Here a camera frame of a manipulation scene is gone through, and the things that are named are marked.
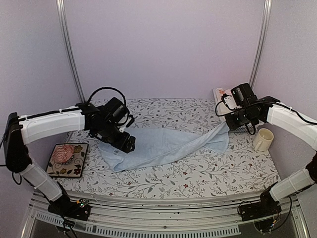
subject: cream colored mug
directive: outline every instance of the cream colored mug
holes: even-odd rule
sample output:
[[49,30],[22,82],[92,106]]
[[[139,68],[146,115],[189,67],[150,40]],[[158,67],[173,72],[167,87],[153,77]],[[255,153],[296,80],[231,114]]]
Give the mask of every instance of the cream colored mug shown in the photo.
[[274,139],[272,131],[266,128],[259,130],[257,136],[253,140],[254,150],[267,151]]

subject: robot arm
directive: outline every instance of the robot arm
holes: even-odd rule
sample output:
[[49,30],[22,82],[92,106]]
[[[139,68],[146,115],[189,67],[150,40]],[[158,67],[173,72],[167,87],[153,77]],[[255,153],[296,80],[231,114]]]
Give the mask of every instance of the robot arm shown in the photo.
[[27,144],[35,140],[75,130],[89,130],[89,135],[129,153],[135,137],[124,131],[134,122],[126,106],[112,98],[103,106],[81,103],[66,109],[32,116],[12,113],[8,117],[3,141],[6,167],[19,173],[41,191],[50,202],[49,211],[62,217],[87,220],[87,201],[71,202],[66,191],[30,157]]
[[[264,97],[257,99],[249,84],[241,84],[231,90],[232,96],[240,109],[226,114],[225,119],[231,130],[259,120],[276,125],[309,144],[317,150],[317,121],[299,114],[277,99]],[[283,181],[270,186],[261,194],[261,201],[254,205],[239,207],[242,220],[250,220],[263,215],[272,215],[280,211],[279,201],[296,192],[303,191],[317,182],[317,154],[301,170]]]

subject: floral tablecloth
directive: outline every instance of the floral tablecloth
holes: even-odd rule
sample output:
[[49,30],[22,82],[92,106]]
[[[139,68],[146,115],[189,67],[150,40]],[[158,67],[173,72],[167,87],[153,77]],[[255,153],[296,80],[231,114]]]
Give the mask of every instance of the floral tablecloth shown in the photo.
[[[99,106],[105,101],[94,101]],[[131,99],[132,127],[170,128],[203,134],[220,122],[207,99]],[[253,150],[254,136],[229,133],[224,154],[202,148],[171,164],[114,173],[87,132],[70,143],[89,143],[81,178],[58,178],[66,190],[134,198],[193,198],[259,191],[279,180],[268,152]]]

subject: white wall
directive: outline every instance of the white wall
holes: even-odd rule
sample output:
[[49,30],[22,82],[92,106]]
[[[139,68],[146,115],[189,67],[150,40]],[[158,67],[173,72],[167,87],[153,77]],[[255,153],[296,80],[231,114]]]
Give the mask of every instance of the white wall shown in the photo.
[[66,0],[86,97],[209,98],[250,78],[263,0]]
[[[317,1],[273,1],[255,92],[270,95],[317,119]],[[300,139],[272,128],[270,149],[282,178],[308,163],[315,151]],[[299,196],[311,237],[317,237],[317,186]]]
[[[55,1],[0,2],[0,133],[9,113],[35,114],[78,102]],[[65,135],[30,145],[31,156],[42,166],[53,146]],[[3,150],[0,163],[4,163]],[[17,186],[0,168],[0,237],[17,238],[32,196],[24,181]]]

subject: light blue towel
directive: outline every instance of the light blue towel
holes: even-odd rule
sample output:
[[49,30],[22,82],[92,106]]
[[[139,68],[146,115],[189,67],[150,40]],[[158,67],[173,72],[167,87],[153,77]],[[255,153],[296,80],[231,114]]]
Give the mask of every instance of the light blue towel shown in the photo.
[[128,128],[126,131],[136,137],[133,152],[126,154],[109,144],[99,143],[101,156],[114,172],[168,164],[203,146],[224,153],[229,142],[225,122],[202,136],[165,128]]

